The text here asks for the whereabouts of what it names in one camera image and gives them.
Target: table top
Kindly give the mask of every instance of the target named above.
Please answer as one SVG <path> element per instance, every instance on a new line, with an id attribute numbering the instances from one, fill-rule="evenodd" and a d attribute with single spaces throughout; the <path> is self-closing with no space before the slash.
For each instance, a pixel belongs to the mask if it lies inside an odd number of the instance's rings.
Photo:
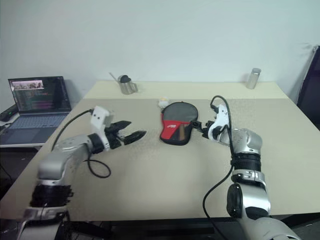
<path id="1" fill-rule="evenodd" d="M 138 92 L 124 95 L 116 81 L 97 81 L 85 99 L 287 99 L 275 82 L 258 82 L 248 89 L 245 82 L 136 82 Z"/>
<path id="2" fill-rule="evenodd" d="M 210 99 L 178 99 L 195 105 L 199 121 L 213 120 Z M 262 172 L 266 175 L 272 215 L 320 212 L 318 148 L 320 132 L 288 98 L 227 99 L 234 127 L 248 128 L 263 139 Z M 81 164 L 74 196 L 68 204 L 73 221 L 120 221 L 203 218 L 202 199 L 230 169 L 228 147 L 192 132 L 184 146 L 159 140 L 162 130 L 156 99 L 83 99 L 61 126 L 96 105 L 113 110 L 114 121 L 132 124 L 125 133 L 147 130 L 139 141 L 93 157 L 108 164 L 112 175 L 100 179 Z M 49 152 L 52 134 L 0 202 L 0 217 L 19 219 L 28 206 L 39 161 Z M 70 124 L 61 139 L 90 134 L 90 116 Z M 228 217 L 226 180 L 207 199 L 212 217 Z"/>

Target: cable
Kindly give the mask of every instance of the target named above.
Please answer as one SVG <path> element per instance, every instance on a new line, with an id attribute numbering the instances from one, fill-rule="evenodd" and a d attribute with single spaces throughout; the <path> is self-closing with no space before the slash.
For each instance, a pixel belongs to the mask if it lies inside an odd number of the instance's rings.
<path id="1" fill-rule="evenodd" d="M 217 107 L 213 105 L 213 102 L 216 98 L 219 98 L 221 99 L 224 104 L 225 104 L 225 107 L 228 111 L 228 120 L 229 120 L 229 126 L 226 125 L 223 127 L 222 131 L 224 130 L 224 128 L 226 128 L 227 130 L 227 133 L 228 133 L 228 137 L 229 137 L 229 148 L 230 148 L 230 153 L 231 153 L 231 160 L 234 159 L 234 145 L 233 145 L 233 142 L 232 142 L 232 122 L 231 122 L 231 112 L 230 112 L 230 108 L 229 108 L 229 104 L 227 102 L 227 100 L 223 97 L 223 96 L 220 96 L 220 95 L 216 95 L 212 98 L 211 102 L 210 102 L 210 107 L 213 109 L 213 110 L 216 110 Z M 206 200 L 207 200 L 207 197 L 209 196 L 209 194 L 215 190 L 217 187 L 219 187 L 227 178 L 229 178 L 229 176 L 231 175 L 232 171 L 233 171 L 233 168 L 234 166 L 231 165 L 231 168 L 229 170 L 229 172 L 226 174 L 226 176 L 220 180 L 216 185 L 214 185 L 212 188 L 210 188 L 210 190 L 204 195 L 203 197 L 203 200 L 202 200 L 202 208 L 203 208 L 203 211 L 204 211 L 204 214 L 206 215 L 206 217 L 208 218 L 208 220 L 211 222 L 211 224 L 213 225 L 213 228 L 217 230 L 217 232 L 221 235 L 221 237 L 224 239 L 224 240 L 228 240 L 226 238 L 226 236 L 219 230 L 219 228 L 217 228 L 216 224 L 214 223 L 214 221 L 211 219 L 210 215 L 208 214 L 207 212 L 207 209 L 206 209 Z"/>
<path id="2" fill-rule="evenodd" d="M 87 144 L 86 144 L 85 146 L 86 146 L 86 149 L 87 149 L 87 151 L 88 151 L 88 159 L 85 160 L 85 162 L 87 162 L 88 168 L 89 168 L 90 172 L 91 172 L 94 176 L 96 176 L 97 178 L 100 178 L 100 179 L 106 179 L 106 178 L 110 177 L 110 175 L 111 175 L 111 169 L 110 169 L 110 167 L 109 167 L 107 164 L 105 164 L 104 162 L 102 162 L 102 161 L 90 159 L 90 158 L 91 158 L 91 155 L 92 155 L 92 154 L 91 154 L 91 151 L 90 151 L 89 146 L 88 146 Z M 105 167 L 108 169 L 109 173 L 108 173 L 107 175 L 99 175 L 99 174 L 95 173 L 95 171 L 94 171 L 94 170 L 92 169 L 92 167 L 91 167 L 91 162 L 95 162 L 95 163 L 98 163 L 98 164 L 101 164 L 101 165 L 105 166 Z"/>
<path id="3" fill-rule="evenodd" d="M 51 148 L 51 151 L 55 148 L 56 144 L 57 144 L 57 141 L 58 139 L 60 138 L 61 134 L 64 132 L 64 130 L 68 127 L 69 124 L 71 124 L 74 120 L 76 120 L 77 118 L 81 117 L 82 115 L 86 114 L 86 113 L 93 113 L 93 109 L 88 109 L 88 110 L 85 110 L 81 113 L 79 113 L 78 115 L 76 115 L 74 118 L 72 118 L 70 121 L 68 121 L 64 127 L 60 130 L 60 132 L 58 133 L 58 135 L 56 136 L 54 142 L 53 142 L 53 145 L 52 145 L 52 148 Z"/>
<path id="4" fill-rule="evenodd" d="M 91 113 L 91 114 L 92 114 L 92 113 L 93 113 L 93 109 L 85 110 L 85 111 L 79 113 L 78 115 L 76 115 L 76 116 L 75 116 L 74 118 L 72 118 L 70 121 L 68 121 L 68 122 L 64 125 L 64 127 L 60 130 L 60 132 L 58 133 L 58 135 L 56 136 L 56 138 L 55 138 L 55 140 L 54 140 L 54 142 L 53 142 L 51 151 L 55 148 L 55 146 L 56 146 L 56 144 L 57 144 L 57 142 L 58 142 L 61 134 L 64 132 L 64 130 L 67 128 L 67 126 L 68 126 L 69 124 L 71 124 L 74 120 L 76 120 L 77 118 L 81 117 L 82 115 L 84 115 L 84 114 L 86 114 L 86 113 Z M 90 151 L 90 149 L 89 149 L 89 146 L 88 146 L 87 144 L 86 144 L 85 146 L 86 146 L 87 151 L 88 151 L 88 158 L 87 158 L 87 160 L 85 160 L 84 162 L 87 162 L 88 168 L 89 168 L 90 172 L 91 172 L 94 176 L 96 176 L 97 178 L 106 179 L 106 178 L 110 177 L 110 175 L 111 175 L 111 169 L 110 169 L 110 167 L 109 167 L 107 164 L 103 163 L 102 161 L 90 159 L 92 153 L 91 153 L 91 151 Z M 91 162 L 99 163 L 99 164 L 105 166 L 105 167 L 108 169 L 109 173 L 108 173 L 107 175 L 99 175 L 99 174 L 97 174 L 97 173 L 92 169 L 92 167 L 91 167 Z"/>
<path id="5" fill-rule="evenodd" d="M 0 167 L 2 168 L 2 170 L 5 172 L 5 174 L 9 177 L 10 180 L 10 184 L 14 184 L 14 181 L 12 180 L 12 177 L 10 176 L 10 174 L 5 170 L 5 168 L 0 164 Z"/>
<path id="6" fill-rule="evenodd" d="M 225 177 L 219 181 L 216 185 L 214 185 L 212 188 L 210 188 L 210 190 L 204 195 L 203 197 L 203 200 L 202 200 L 202 208 L 203 208 L 203 211 L 204 211 L 204 214 L 206 215 L 206 217 L 209 219 L 209 221 L 211 222 L 211 224 L 213 225 L 213 227 L 217 230 L 217 232 L 221 235 L 221 237 L 224 239 L 224 240 L 228 240 L 224 235 L 223 233 L 219 230 L 219 228 L 217 228 L 216 224 L 214 223 L 214 221 L 211 219 L 211 217 L 209 216 L 208 212 L 207 212 L 207 209 L 206 209 L 206 200 L 207 200 L 207 197 L 209 196 L 209 194 L 215 190 L 217 187 L 219 187 L 227 178 L 229 178 L 230 174 L 232 173 L 232 170 L 233 170 L 234 166 L 231 166 L 229 172 L 227 173 L 227 175 L 225 175 Z"/>
<path id="7" fill-rule="evenodd" d="M 227 102 L 227 100 L 223 97 L 223 96 L 220 96 L 220 95 L 216 95 L 216 96 L 214 96 L 213 98 L 212 98 L 212 100 L 211 100 L 211 102 L 210 102 L 210 107 L 211 108 L 213 108 L 213 102 L 214 102 L 214 100 L 216 99 L 216 98 L 219 98 L 219 99 L 221 99 L 223 102 L 224 102 L 224 104 L 225 104 L 225 107 L 226 107 L 226 109 L 227 109 L 227 111 L 228 111 L 228 119 L 229 119 L 229 127 L 227 126 L 227 132 L 228 132 L 228 136 L 229 136 L 229 147 L 230 147 L 230 152 L 231 152 L 231 157 L 233 158 L 233 156 L 234 156 L 234 144 L 233 144 L 233 142 L 232 142 L 232 121 L 231 121 L 231 112 L 230 112 L 230 108 L 229 108 L 229 104 L 228 104 L 228 102 Z"/>

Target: stainless steel mug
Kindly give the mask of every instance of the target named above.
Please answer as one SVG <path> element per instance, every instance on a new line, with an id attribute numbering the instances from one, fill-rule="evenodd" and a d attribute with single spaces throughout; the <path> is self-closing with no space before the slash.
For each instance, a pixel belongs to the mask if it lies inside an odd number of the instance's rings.
<path id="1" fill-rule="evenodd" d="M 246 87 L 248 89 L 254 89 L 256 87 L 260 73 L 261 73 L 260 68 L 252 68 L 248 82 L 246 83 Z"/>
<path id="2" fill-rule="evenodd" d="M 118 77 L 117 82 L 120 85 L 121 92 L 129 95 L 138 92 L 137 84 L 131 81 L 127 75 L 121 75 Z"/>

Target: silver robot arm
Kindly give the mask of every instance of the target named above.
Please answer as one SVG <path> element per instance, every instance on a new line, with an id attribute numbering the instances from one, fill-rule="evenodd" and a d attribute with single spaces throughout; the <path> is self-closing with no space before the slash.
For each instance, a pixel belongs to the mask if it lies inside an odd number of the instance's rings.
<path id="1" fill-rule="evenodd" d="M 91 113 L 92 134 L 58 142 L 40 162 L 36 186 L 30 205 L 24 211 L 18 240 L 57 239 L 64 218 L 70 219 L 67 203 L 68 198 L 73 196 L 71 184 L 78 166 L 88 161 L 92 154 L 118 148 L 122 143 L 133 143 L 146 134 L 146 131 L 136 131 L 124 136 L 119 131 L 131 122 L 111 123 L 113 115 L 100 106 L 96 106 Z"/>
<path id="2" fill-rule="evenodd" d="M 200 122 L 194 122 L 193 127 L 202 132 L 203 137 L 229 146 L 228 109 L 222 104 L 211 107 L 216 112 L 216 121 L 208 121 L 205 128 Z M 231 135 L 234 183 L 227 193 L 227 212 L 238 220 L 248 240 L 300 240 L 287 225 L 269 216 L 271 204 L 260 161 L 262 138 L 246 128 L 234 128 Z"/>

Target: laptop screen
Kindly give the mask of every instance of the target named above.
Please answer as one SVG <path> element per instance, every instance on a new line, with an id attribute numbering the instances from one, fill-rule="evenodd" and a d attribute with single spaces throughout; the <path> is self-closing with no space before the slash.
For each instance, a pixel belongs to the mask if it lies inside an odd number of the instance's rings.
<path id="1" fill-rule="evenodd" d="M 14 78 L 9 84 L 21 114 L 71 111 L 62 76 Z"/>

